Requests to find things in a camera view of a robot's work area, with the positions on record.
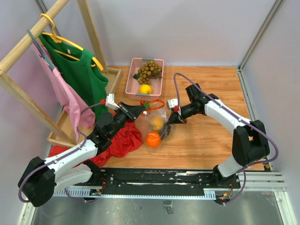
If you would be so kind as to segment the small yellow fake fruit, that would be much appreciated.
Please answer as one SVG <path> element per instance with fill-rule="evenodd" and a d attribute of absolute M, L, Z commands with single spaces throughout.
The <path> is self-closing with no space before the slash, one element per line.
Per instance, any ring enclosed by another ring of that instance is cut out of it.
<path fill-rule="evenodd" d="M 150 124 L 153 130 L 159 131 L 164 127 L 165 119 L 161 116 L 154 116 L 150 119 Z"/>

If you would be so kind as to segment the yellow fake lemon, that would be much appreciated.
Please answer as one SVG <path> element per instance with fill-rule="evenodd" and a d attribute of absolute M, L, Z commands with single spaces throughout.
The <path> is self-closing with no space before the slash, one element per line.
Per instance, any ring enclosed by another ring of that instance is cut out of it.
<path fill-rule="evenodd" d="M 139 88 L 139 93 L 140 94 L 152 94 L 153 93 L 153 89 L 152 89 L 152 87 L 150 85 L 143 84 Z"/>

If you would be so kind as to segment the clear zip bag orange seal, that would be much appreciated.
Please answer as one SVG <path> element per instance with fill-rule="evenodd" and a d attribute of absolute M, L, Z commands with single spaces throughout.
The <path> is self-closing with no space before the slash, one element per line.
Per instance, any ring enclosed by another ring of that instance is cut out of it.
<path fill-rule="evenodd" d="M 136 121 L 136 126 L 142 133 L 143 143 L 149 150 L 159 149 L 163 141 L 169 136 L 172 125 L 168 125 L 165 102 L 160 99 L 141 100 L 140 105 L 145 107 Z"/>

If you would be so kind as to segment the orange fake orange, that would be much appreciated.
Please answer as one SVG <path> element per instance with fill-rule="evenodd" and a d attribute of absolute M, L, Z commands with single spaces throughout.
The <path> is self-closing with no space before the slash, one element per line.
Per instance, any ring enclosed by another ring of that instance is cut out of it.
<path fill-rule="evenodd" d="M 146 145 L 150 148 L 158 148 L 161 144 L 161 137 L 158 132 L 151 131 L 145 137 Z"/>

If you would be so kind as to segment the brown longan fruit bunch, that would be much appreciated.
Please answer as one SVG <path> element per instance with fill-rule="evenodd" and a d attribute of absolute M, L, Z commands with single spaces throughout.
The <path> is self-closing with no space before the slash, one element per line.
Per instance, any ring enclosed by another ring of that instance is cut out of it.
<path fill-rule="evenodd" d="M 162 77 L 162 67 L 155 63 L 153 60 L 146 62 L 140 66 L 137 73 L 133 75 L 140 85 L 151 84 L 151 80 Z"/>

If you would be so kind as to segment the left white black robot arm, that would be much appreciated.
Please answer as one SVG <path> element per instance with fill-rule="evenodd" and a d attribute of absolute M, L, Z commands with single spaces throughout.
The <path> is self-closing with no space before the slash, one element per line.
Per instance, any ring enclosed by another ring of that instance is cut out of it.
<path fill-rule="evenodd" d="M 114 113 L 100 114 L 93 131 L 78 145 L 46 159 L 33 158 L 18 182 L 19 200 L 39 207 L 69 186 L 94 186 L 102 180 L 100 167 L 110 157 L 122 158 L 137 150 L 143 141 L 135 120 L 145 107 L 123 102 L 114 107 Z"/>

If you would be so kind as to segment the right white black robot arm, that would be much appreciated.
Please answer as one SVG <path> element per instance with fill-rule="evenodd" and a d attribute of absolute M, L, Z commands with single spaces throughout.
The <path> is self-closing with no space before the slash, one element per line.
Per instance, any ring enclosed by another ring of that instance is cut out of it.
<path fill-rule="evenodd" d="M 260 120 L 251 121 L 240 116 L 214 94 L 205 94 L 199 84 L 188 86 L 186 93 L 190 104 L 180 106 L 178 98 L 167 101 L 167 107 L 171 110 L 166 123 L 168 129 L 172 124 L 185 124 L 188 118 L 202 114 L 215 119 L 232 134 L 231 156 L 213 168 L 212 181 L 215 186 L 224 187 L 242 168 L 269 155 L 265 127 Z"/>

